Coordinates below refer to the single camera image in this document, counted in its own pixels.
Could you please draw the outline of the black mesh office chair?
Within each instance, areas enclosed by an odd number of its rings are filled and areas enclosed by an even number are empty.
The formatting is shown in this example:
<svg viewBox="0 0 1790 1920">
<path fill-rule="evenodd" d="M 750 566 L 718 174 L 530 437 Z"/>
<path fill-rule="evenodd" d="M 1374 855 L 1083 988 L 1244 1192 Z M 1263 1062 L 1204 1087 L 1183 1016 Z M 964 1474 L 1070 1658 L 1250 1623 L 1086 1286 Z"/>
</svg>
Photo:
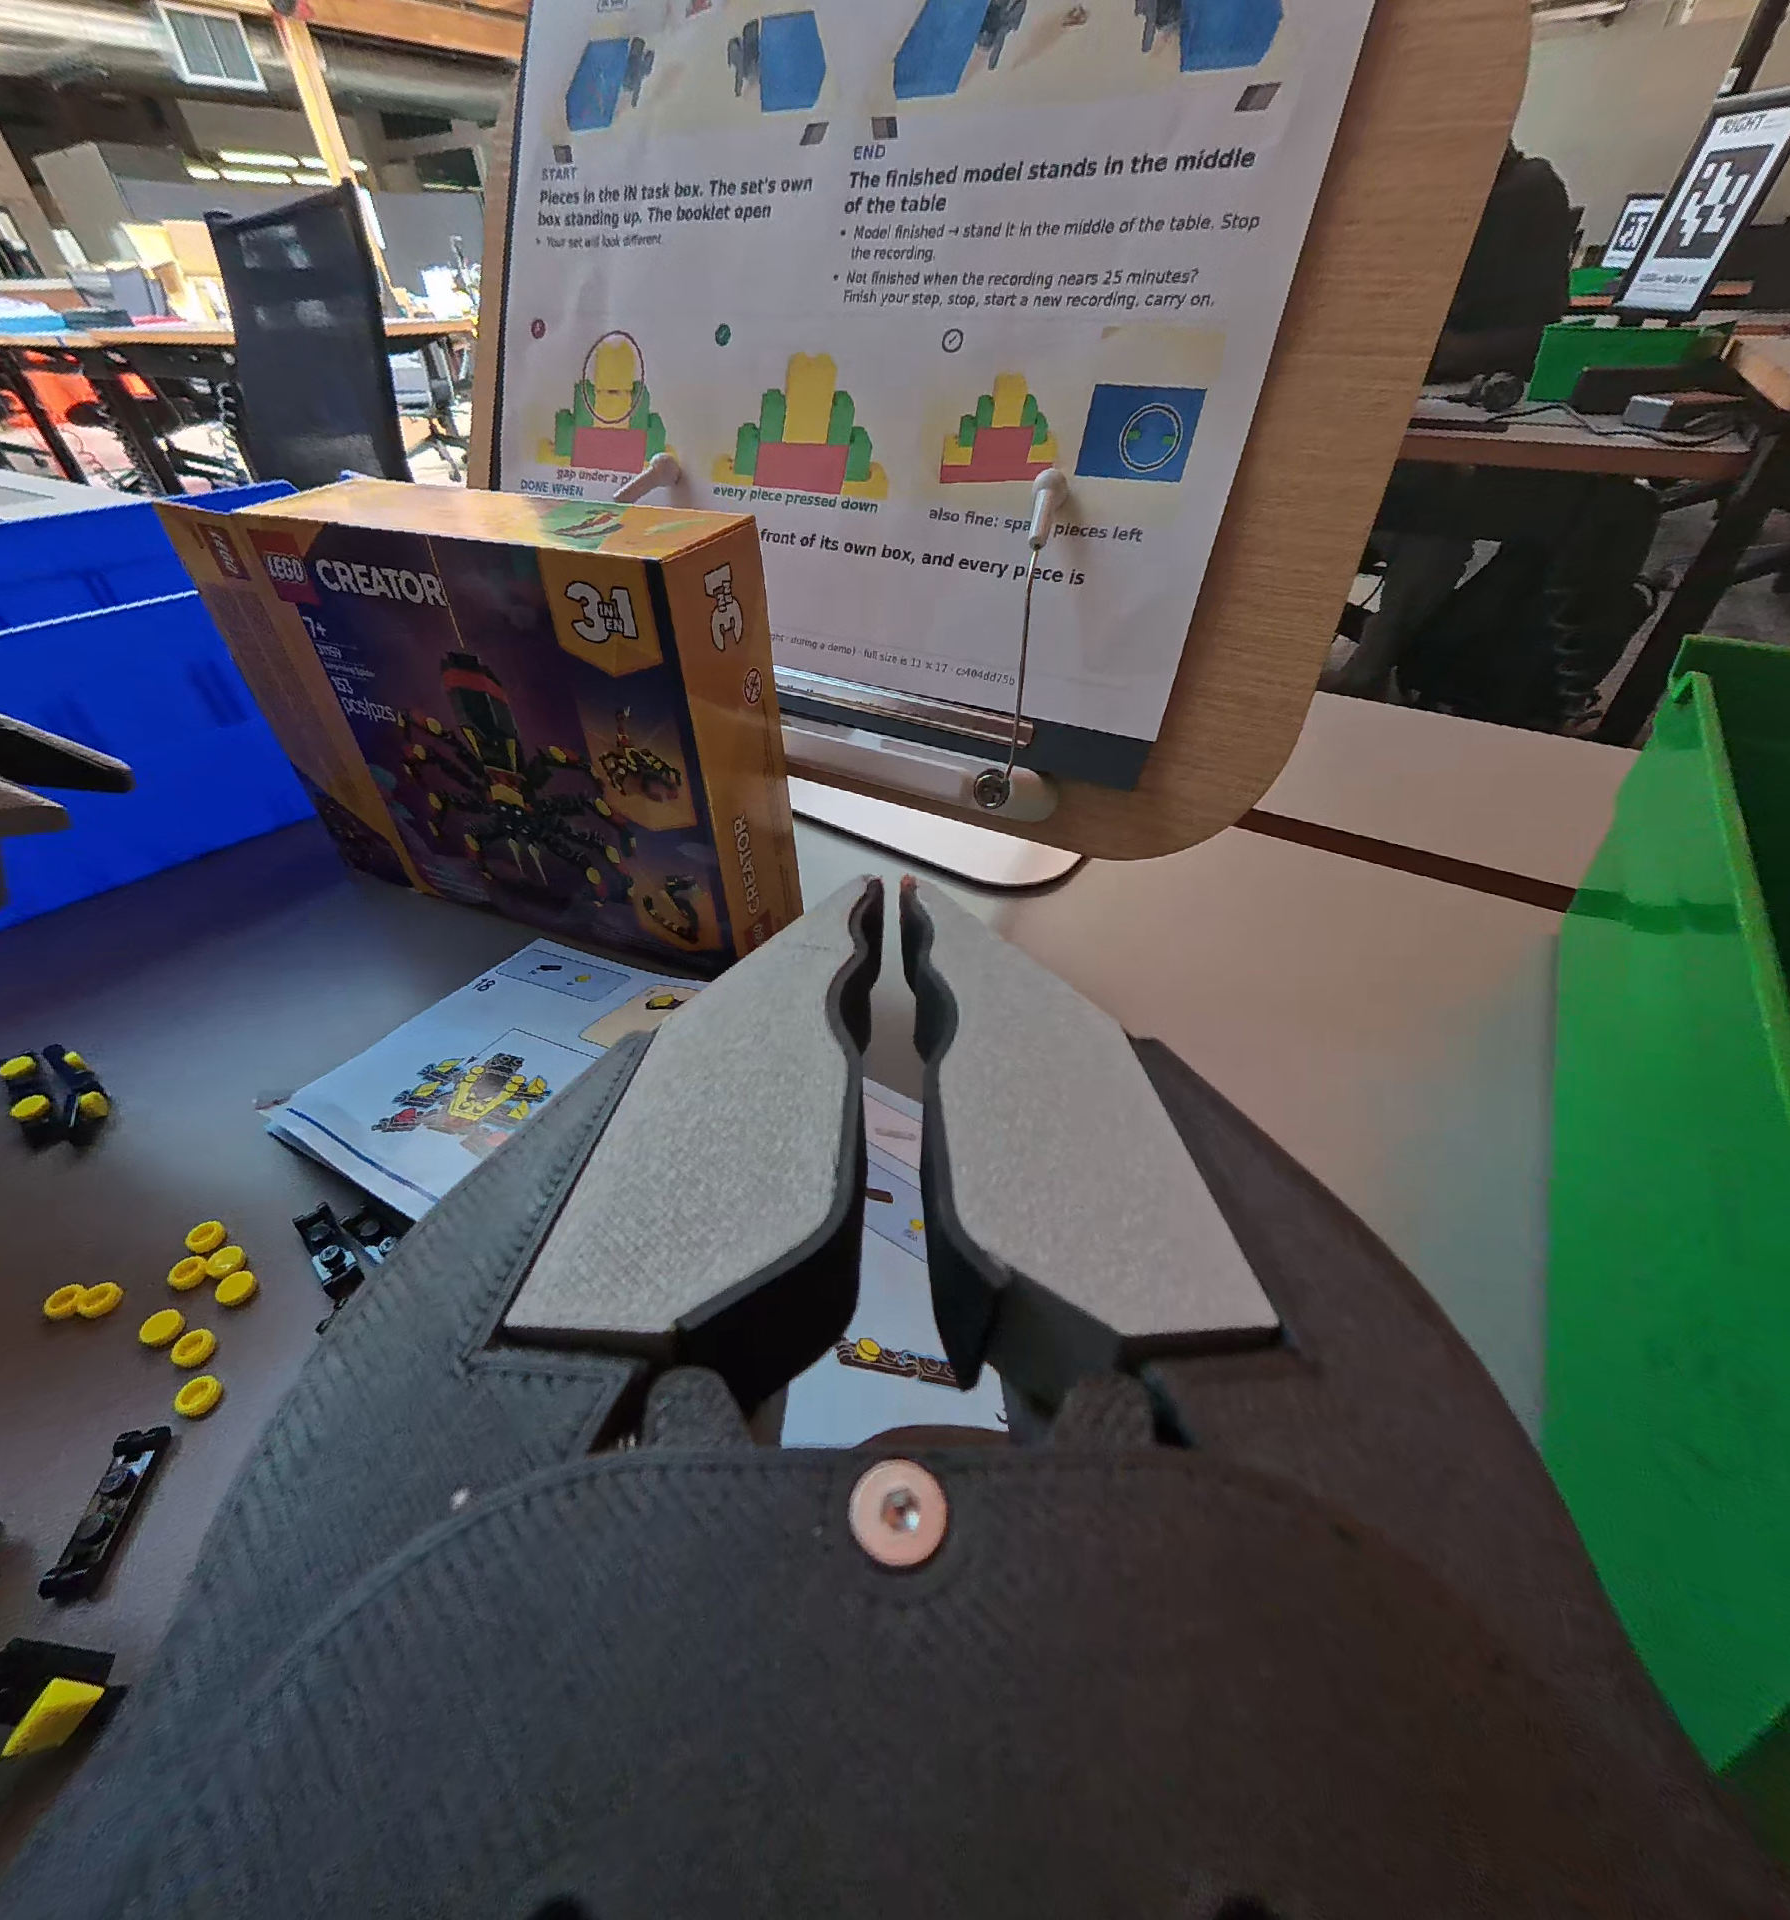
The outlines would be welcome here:
<svg viewBox="0 0 1790 1920">
<path fill-rule="evenodd" d="M 378 268 L 357 190 L 207 213 L 236 331 L 236 442 L 258 483 L 406 483 Z"/>
</svg>

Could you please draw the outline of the long wooden desk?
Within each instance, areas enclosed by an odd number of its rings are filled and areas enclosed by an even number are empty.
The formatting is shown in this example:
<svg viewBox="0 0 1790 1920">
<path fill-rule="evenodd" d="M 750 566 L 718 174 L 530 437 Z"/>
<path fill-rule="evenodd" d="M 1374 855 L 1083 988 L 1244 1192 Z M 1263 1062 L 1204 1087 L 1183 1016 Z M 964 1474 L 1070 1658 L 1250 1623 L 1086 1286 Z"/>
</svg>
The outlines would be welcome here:
<svg viewBox="0 0 1790 1920">
<path fill-rule="evenodd" d="M 43 461 L 70 484 L 162 500 L 252 480 L 406 480 L 410 454 L 426 451 L 463 483 L 455 384 L 473 341 L 469 319 L 387 322 L 373 416 L 306 428 L 251 402 L 223 325 L 0 328 L 0 470 Z"/>
</svg>

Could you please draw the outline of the purple yellow lego set box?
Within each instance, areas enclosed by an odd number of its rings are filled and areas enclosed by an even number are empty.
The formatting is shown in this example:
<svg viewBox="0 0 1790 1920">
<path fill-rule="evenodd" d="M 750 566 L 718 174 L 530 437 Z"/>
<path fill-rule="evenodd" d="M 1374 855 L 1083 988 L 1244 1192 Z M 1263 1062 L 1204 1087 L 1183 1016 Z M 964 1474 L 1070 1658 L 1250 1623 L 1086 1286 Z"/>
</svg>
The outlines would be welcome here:
<svg viewBox="0 0 1790 1920">
<path fill-rule="evenodd" d="M 801 916 L 750 514 L 387 480 L 156 514 L 357 871 L 688 977 Z"/>
</svg>

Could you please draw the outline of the long black lego plate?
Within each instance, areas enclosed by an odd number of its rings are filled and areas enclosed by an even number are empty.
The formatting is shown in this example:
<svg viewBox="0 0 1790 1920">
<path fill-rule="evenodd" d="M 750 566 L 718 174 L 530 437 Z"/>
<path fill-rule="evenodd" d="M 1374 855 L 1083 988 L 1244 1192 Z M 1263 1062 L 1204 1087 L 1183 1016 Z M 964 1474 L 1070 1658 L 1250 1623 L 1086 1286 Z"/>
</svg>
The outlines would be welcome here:
<svg viewBox="0 0 1790 1920">
<path fill-rule="evenodd" d="M 39 1597 L 73 1604 L 100 1596 L 114 1556 L 127 1540 L 137 1508 L 145 1503 L 171 1447 L 171 1426 L 127 1428 L 111 1443 L 111 1456 L 81 1516 L 70 1529 L 54 1562 L 39 1580 Z"/>
</svg>

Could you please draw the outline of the scattered yellow round lego studs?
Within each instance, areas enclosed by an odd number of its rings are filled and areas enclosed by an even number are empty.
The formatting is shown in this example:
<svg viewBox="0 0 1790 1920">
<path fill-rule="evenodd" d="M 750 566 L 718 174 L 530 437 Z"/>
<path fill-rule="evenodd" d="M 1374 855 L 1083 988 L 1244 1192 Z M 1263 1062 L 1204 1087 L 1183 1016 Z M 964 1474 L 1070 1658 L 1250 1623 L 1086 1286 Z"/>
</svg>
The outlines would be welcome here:
<svg viewBox="0 0 1790 1920">
<path fill-rule="evenodd" d="M 31 1404 L 63 1426 L 100 1415 L 197 1424 L 258 1350 L 268 1286 L 242 1228 L 204 1215 L 149 1254 L 68 1250 L 39 1285 Z"/>
</svg>

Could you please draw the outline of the green plastic bin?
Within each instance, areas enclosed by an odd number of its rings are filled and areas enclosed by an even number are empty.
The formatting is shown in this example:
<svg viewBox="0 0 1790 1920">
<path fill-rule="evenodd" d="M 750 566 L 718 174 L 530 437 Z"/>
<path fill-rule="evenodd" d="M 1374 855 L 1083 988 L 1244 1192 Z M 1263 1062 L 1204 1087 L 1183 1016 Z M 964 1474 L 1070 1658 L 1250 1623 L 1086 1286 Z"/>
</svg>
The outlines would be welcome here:
<svg viewBox="0 0 1790 1920">
<path fill-rule="evenodd" d="M 1561 925 L 1544 1456 L 1790 1867 L 1790 649 L 1690 636 Z"/>
</svg>

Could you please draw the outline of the wooden instruction board stand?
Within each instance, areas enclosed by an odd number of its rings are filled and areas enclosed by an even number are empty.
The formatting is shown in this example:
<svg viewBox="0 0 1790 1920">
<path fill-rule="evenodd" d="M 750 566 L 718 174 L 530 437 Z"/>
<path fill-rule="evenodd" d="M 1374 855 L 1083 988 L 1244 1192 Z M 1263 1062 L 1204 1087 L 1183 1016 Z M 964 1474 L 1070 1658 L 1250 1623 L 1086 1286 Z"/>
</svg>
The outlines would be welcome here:
<svg viewBox="0 0 1790 1920">
<path fill-rule="evenodd" d="M 1005 747 L 990 755 L 987 736 L 896 728 L 862 688 L 817 708 L 774 656 L 787 768 L 1086 858 L 1183 852 L 1240 823 L 1313 702 L 1515 120 L 1529 34 L 1519 2 L 1372 7 L 1170 702 L 1134 791 L 1054 781 L 1018 757 L 1005 816 L 980 813 L 970 781 Z"/>
</svg>

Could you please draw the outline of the window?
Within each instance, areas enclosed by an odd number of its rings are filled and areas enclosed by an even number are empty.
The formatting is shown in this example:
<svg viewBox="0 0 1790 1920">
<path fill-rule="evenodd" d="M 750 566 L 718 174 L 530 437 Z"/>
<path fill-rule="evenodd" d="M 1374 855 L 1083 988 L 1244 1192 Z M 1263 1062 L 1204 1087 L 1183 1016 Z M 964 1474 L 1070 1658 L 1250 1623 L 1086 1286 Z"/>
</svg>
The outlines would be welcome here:
<svg viewBox="0 0 1790 1920">
<path fill-rule="evenodd" d="M 236 11 L 153 2 L 169 62 L 190 88 L 268 92 L 265 69 Z"/>
</svg>

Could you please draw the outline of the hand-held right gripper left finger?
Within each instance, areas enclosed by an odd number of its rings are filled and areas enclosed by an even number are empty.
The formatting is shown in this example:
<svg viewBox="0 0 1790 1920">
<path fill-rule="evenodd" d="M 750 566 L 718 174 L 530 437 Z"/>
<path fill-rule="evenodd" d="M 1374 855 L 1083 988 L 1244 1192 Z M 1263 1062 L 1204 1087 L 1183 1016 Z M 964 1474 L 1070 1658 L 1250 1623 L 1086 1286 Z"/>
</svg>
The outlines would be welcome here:
<svg viewBox="0 0 1790 1920">
<path fill-rule="evenodd" d="M 650 1032 L 538 1234 L 512 1341 L 718 1375 L 743 1413 L 861 1299 L 883 881 L 855 877 Z"/>
</svg>

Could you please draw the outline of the large black white tag sign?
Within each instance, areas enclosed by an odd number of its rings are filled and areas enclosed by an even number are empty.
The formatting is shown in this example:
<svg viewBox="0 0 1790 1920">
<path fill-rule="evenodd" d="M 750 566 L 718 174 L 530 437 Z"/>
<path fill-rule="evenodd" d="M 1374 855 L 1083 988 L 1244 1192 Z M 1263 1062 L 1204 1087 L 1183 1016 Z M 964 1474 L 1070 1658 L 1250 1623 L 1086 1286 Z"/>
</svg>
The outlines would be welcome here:
<svg viewBox="0 0 1790 1920">
<path fill-rule="evenodd" d="M 1717 95 L 1616 290 L 1624 319 L 1689 319 L 1790 158 L 1790 85 Z"/>
</svg>

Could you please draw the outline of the white board stand base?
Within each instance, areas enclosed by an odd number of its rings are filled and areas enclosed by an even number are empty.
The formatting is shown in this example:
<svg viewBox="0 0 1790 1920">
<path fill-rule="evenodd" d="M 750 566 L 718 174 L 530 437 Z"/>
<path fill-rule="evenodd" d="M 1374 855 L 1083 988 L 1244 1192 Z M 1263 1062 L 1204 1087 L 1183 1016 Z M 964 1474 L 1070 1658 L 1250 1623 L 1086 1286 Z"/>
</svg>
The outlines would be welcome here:
<svg viewBox="0 0 1790 1920">
<path fill-rule="evenodd" d="M 787 779 L 791 805 L 798 818 L 855 836 L 872 848 L 907 859 L 909 869 L 932 869 L 960 882 L 987 891 L 1032 891 L 1072 877 L 1083 858 L 1021 839 L 964 818 L 923 813 L 846 787 Z"/>
</svg>

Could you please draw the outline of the blue plastic bin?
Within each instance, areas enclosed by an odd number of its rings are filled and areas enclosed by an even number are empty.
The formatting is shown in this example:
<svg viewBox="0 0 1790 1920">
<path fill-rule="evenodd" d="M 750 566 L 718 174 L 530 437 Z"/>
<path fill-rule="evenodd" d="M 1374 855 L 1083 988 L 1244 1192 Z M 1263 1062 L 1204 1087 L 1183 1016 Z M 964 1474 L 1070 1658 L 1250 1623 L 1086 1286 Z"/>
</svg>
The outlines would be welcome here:
<svg viewBox="0 0 1790 1920">
<path fill-rule="evenodd" d="M 0 522 L 0 711 L 134 769 L 5 846 L 0 929 L 313 816 L 145 500 Z"/>
</svg>

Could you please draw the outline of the cluster of black lego plates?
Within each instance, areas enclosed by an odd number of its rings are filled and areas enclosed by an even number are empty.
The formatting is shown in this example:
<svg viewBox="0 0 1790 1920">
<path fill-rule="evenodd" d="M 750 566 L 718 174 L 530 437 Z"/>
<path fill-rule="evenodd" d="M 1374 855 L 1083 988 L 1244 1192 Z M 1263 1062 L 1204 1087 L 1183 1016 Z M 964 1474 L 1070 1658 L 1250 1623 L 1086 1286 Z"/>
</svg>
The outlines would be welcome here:
<svg viewBox="0 0 1790 1920">
<path fill-rule="evenodd" d="M 347 1301 L 400 1243 L 410 1221 L 397 1211 L 361 1205 L 341 1216 L 322 1202 L 291 1221 L 313 1280 L 331 1305 Z"/>
</svg>

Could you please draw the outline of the black lego piece yellow studs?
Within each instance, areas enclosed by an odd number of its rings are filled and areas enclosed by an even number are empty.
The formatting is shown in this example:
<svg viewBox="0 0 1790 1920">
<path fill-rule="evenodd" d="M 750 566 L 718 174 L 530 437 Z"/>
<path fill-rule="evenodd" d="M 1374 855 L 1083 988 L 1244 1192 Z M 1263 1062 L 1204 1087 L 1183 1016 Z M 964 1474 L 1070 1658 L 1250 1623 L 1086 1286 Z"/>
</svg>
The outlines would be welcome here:
<svg viewBox="0 0 1790 1920">
<path fill-rule="evenodd" d="M 63 1044 L 0 1060 L 9 1122 L 31 1144 L 86 1144 L 114 1116 L 114 1099 L 84 1054 Z"/>
</svg>

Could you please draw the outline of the small green bin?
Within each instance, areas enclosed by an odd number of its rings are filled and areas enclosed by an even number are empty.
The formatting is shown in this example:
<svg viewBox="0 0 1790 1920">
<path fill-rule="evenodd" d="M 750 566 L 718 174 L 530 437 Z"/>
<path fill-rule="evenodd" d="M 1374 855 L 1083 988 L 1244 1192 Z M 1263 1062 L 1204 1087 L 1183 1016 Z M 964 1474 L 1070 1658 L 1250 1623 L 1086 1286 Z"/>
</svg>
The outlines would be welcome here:
<svg viewBox="0 0 1790 1920">
<path fill-rule="evenodd" d="M 1727 370 L 1731 325 L 1643 325 L 1570 317 L 1541 335 L 1529 405 L 1619 413 L 1632 394 L 1702 387 Z"/>
</svg>

